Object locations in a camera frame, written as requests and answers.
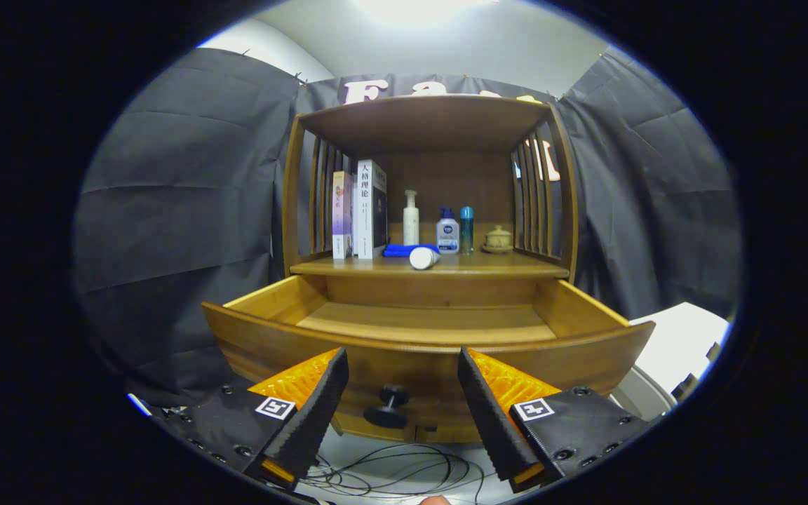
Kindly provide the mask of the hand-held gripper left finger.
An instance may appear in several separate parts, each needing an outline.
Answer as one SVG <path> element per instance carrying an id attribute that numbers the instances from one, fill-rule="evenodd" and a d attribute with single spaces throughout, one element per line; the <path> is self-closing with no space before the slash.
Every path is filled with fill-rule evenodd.
<path id="1" fill-rule="evenodd" d="M 346 349 L 331 349 L 259 384 L 225 384 L 196 405 L 160 408 L 159 426 L 235 472 L 292 491 L 347 383 Z"/>

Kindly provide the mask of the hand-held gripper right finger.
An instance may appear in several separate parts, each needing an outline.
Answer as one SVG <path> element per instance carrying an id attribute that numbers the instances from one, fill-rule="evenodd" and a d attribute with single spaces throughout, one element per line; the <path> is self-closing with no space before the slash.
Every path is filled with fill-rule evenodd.
<path id="1" fill-rule="evenodd" d="M 514 492 L 583 473 L 654 424 L 593 388 L 551 386 L 477 349 L 459 350 L 457 377 L 485 451 Z"/>

